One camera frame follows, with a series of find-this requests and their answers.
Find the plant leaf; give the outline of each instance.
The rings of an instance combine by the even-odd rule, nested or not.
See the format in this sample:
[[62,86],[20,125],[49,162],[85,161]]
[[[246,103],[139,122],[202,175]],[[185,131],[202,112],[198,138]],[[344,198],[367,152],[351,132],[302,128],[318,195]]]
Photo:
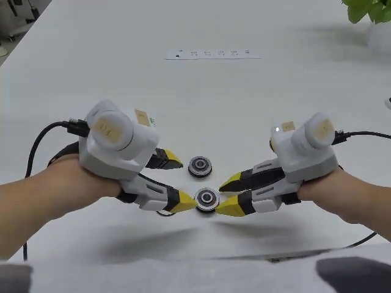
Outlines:
[[383,14],[381,22],[387,23],[387,22],[391,21],[391,7],[387,6],[385,9],[383,9],[383,12],[384,12],[384,14]]
[[348,7],[348,17],[351,23],[358,23],[369,11],[369,5],[356,6],[352,5]]
[[364,6],[368,3],[372,3],[371,0],[342,0],[342,3],[346,6]]
[[368,15],[372,22],[376,22],[377,20],[381,20],[383,17],[383,4],[380,2],[374,3],[369,7]]
[[387,1],[388,1],[388,0],[374,0],[374,2],[380,2],[380,3],[383,4],[384,6],[387,5]]

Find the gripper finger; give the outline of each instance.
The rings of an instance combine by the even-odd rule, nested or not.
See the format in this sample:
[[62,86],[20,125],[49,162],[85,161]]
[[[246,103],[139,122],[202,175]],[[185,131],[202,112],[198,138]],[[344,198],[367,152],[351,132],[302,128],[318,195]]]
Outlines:
[[134,203],[143,210],[182,212],[196,206],[196,202],[183,191],[142,174],[132,181],[121,181],[121,185],[124,193],[137,195]]
[[242,217],[255,212],[277,211],[282,203],[300,203],[297,191],[301,183],[289,183],[285,178],[256,190],[247,190],[221,203],[216,212]]
[[170,170],[182,168],[183,163],[171,151],[156,148],[145,167],[149,169]]
[[267,160],[252,169],[238,172],[231,176],[219,188],[220,192],[240,192],[254,190],[273,184],[285,177],[277,159]]

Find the hand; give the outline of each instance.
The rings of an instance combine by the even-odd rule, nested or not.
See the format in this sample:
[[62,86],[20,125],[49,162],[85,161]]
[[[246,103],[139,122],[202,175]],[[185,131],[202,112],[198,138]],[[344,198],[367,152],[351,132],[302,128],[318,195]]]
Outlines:
[[89,206],[102,197],[116,197],[121,191],[118,181],[99,177],[82,168],[78,157],[77,154],[60,157],[36,175],[43,185],[49,184],[53,190],[62,191],[52,194],[55,219]]
[[298,196],[339,215],[348,223],[362,223],[374,187],[338,168],[324,178],[303,184]]

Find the ball bearing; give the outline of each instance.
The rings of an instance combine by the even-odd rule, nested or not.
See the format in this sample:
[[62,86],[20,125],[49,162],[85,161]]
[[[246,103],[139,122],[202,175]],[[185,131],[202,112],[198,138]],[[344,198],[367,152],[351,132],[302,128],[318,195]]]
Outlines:
[[194,195],[194,200],[197,203],[196,209],[206,214],[215,212],[220,203],[219,194],[207,187],[198,190]]
[[194,157],[189,163],[189,173],[196,178],[205,178],[212,172],[212,163],[207,157]]

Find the black wire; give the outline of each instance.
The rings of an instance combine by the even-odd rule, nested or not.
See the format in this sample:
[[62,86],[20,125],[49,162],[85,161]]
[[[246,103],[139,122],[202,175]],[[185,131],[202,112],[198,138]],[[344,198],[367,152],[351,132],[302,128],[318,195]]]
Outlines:
[[363,238],[363,239],[361,239],[360,241],[357,241],[356,243],[353,243],[353,244],[351,244],[351,245],[348,245],[348,246],[346,246],[345,248],[353,248],[353,247],[359,246],[359,245],[365,243],[366,241],[368,241],[368,240],[374,238],[376,235],[377,235],[377,233],[376,233],[376,232],[373,232],[372,234],[368,235],[366,238]]
[[349,136],[378,136],[378,137],[383,137],[385,139],[391,139],[391,136],[388,134],[373,132],[373,131],[354,131],[354,132],[348,132],[348,134]]
[[[27,162],[27,170],[26,170],[25,178],[28,178],[28,177],[31,176],[32,163],[34,161],[34,156],[35,156],[35,153],[37,152],[37,148],[38,148],[40,142],[42,141],[43,137],[50,130],[52,130],[53,128],[58,127],[58,126],[67,127],[68,126],[68,122],[67,121],[63,121],[63,122],[51,123],[50,125],[45,127],[41,131],[41,133],[37,136],[37,138],[35,139],[35,142],[33,143],[32,147],[31,147],[31,150],[30,150],[30,155],[29,155],[29,160]],[[28,255],[27,255],[27,242],[26,242],[25,244],[23,244],[23,261],[27,261],[27,257],[28,257]]]

